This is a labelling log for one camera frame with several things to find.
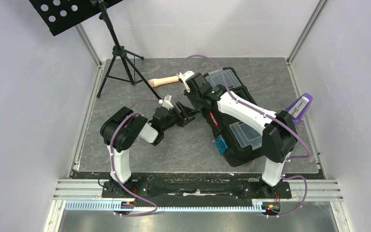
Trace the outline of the black plastic toolbox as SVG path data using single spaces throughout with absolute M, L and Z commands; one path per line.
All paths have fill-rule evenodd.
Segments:
M 220 71 L 202 74 L 212 86 L 221 85 L 220 92 L 226 93 Z M 210 126 L 215 146 L 232 167 L 238 167 L 263 156 L 262 136 L 255 129 L 238 119 L 210 107 L 194 107 L 200 111 Z

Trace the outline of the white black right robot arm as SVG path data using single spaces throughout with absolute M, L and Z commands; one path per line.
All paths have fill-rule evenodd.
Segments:
M 289 112 L 274 112 L 257 106 L 247 99 L 245 87 L 234 87 L 220 71 L 221 82 L 213 86 L 201 73 L 188 71 L 177 73 L 183 83 L 184 95 L 193 107 L 200 110 L 212 128 L 215 138 L 226 144 L 224 157 L 231 166 L 241 166 L 249 161 L 265 157 L 265 168 L 260 178 L 260 192 L 272 197 L 279 191 L 285 163 L 298 139 Z M 238 124 L 253 129 L 256 138 L 242 145 L 234 133 Z

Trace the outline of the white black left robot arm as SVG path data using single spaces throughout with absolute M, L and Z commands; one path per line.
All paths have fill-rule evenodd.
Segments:
M 173 107 L 162 103 L 151 119 L 126 106 L 111 116 L 102 125 L 100 135 L 111 157 L 110 176 L 115 182 L 114 192 L 120 197 L 127 197 L 132 192 L 132 184 L 128 181 L 132 176 L 129 151 L 137 138 L 156 146 L 164 138 L 165 131 L 174 126 L 186 126 L 198 113 L 198 110 L 177 101 Z

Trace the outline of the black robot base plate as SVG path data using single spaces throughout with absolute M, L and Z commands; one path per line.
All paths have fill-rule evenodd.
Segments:
M 259 174 L 241 173 L 133 173 L 121 187 L 109 179 L 102 184 L 103 198 L 132 198 L 135 206 L 208 207 L 250 206 L 252 199 L 274 202 L 292 198 L 283 181 L 266 187 Z

